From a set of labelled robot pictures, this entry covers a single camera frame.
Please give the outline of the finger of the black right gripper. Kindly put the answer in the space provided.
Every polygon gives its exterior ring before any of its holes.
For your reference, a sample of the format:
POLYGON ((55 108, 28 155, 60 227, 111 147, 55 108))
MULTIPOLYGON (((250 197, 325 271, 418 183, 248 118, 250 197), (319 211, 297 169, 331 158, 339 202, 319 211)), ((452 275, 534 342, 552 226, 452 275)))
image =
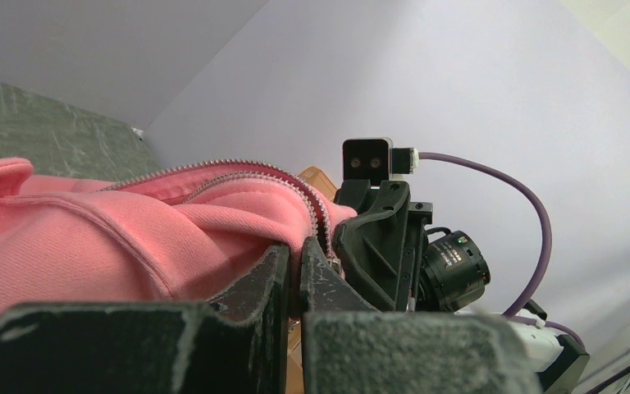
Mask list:
POLYGON ((399 311, 406 300, 399 292, 409 216, 410 189, 404 181, 344 181, 338 205, 355 216, 336 226, 333 247, 345 280, 368 303, 382 311, 399 311))

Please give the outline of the pink zip-up jacket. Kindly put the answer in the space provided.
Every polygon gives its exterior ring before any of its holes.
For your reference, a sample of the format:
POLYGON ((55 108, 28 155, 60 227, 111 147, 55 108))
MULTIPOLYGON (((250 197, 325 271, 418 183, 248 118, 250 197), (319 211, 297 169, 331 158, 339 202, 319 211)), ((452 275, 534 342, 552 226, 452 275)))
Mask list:
POLYGON ((36 176, 0 159, 0 314, 19 303, 197 300, 267 247, 327 253, 352 208, 267 163, 216 160, 119 182, 36 176))

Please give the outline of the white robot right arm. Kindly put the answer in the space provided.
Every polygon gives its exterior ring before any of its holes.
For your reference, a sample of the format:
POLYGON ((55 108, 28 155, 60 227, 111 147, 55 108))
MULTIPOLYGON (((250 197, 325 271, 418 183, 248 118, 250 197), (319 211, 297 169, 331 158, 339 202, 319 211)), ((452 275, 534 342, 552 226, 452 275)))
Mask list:
MULTIPOLYGON (((346 281, 381 311, 454 313, 491 282, 486 260, 465 232, 433 227, 433 206, 413 202, 404 181, 347 180, 335 203, 355 217, 337 225, 333 250, 346 281)), ((590 356, 576 339, 548 326, 528 301, 510 320, 546 393, 570 393, 590 356)))

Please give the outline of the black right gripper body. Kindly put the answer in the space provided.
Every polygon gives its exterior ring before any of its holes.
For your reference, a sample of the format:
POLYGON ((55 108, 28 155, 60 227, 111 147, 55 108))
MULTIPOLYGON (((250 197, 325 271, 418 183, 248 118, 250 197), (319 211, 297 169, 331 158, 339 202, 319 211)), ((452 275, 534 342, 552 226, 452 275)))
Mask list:
POLYGON ((491 282, 482 252, 465 232, 434 227, 432 204, 409 204, 412 242, 407 312, 454 313, 479 300, 491 282))

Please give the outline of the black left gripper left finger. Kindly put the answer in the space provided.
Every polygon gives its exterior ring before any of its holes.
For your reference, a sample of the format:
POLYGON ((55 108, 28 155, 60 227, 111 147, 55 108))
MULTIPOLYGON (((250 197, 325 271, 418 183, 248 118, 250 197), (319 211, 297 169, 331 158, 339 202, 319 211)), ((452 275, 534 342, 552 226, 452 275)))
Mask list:
POLYGON ((209 300, 29 303, 0 316, 0 393, 282 393, 290 252, 209 300))

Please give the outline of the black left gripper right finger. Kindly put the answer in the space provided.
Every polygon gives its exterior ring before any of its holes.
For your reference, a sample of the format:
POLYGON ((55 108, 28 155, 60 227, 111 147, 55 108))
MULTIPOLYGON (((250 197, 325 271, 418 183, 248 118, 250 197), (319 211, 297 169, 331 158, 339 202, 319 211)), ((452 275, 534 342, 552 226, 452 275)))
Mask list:
POLYGON ((493 315, 381 312, 302 248, 304 390, 307 393, 538 393, 514 330, 493 315))

